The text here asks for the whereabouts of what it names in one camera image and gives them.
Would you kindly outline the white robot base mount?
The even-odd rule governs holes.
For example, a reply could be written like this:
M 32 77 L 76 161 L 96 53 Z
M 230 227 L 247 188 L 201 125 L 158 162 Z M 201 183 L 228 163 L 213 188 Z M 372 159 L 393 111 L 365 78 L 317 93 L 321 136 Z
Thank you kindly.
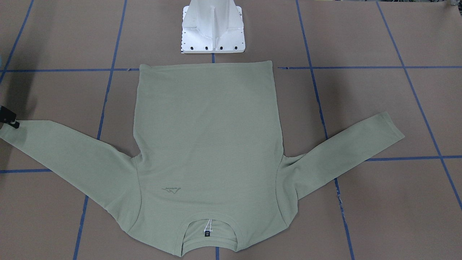
M 183 54 L 232 54 L 246 49 L 242 9 L 234 0 L 192 0 L 183 7 Z

